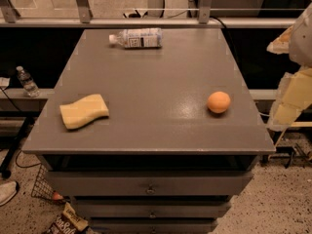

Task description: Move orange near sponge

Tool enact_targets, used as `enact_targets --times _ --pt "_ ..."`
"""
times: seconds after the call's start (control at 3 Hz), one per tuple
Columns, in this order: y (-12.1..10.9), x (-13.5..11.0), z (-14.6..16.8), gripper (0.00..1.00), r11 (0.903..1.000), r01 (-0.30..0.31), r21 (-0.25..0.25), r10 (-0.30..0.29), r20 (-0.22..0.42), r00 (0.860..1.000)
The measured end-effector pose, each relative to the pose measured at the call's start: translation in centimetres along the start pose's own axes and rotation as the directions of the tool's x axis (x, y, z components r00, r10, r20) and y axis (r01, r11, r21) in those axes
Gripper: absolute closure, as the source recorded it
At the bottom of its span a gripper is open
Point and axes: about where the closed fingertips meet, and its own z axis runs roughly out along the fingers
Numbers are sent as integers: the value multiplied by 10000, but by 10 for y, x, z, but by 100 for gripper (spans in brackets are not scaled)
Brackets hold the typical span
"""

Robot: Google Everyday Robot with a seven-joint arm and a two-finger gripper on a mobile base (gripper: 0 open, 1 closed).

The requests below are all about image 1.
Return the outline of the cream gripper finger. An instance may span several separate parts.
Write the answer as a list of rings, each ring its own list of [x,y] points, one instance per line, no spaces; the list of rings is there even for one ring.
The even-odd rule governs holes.
[[[290,26],[267,46],[266,51],[276,55],[287,54],[292,31],[293,28]]]
[[[267,127],[275,132],[287,129],[312,104],[312,68],[301,66],[295,74],[282,77]]]

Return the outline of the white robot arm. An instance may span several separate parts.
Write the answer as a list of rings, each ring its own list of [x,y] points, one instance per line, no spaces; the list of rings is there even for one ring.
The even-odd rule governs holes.
[[[270,109],[267,127],[281,132],[312,104],[312,5],[268,45],[267,51],[288,54],[291,61],[300,65],[295,74],[284,74]]]

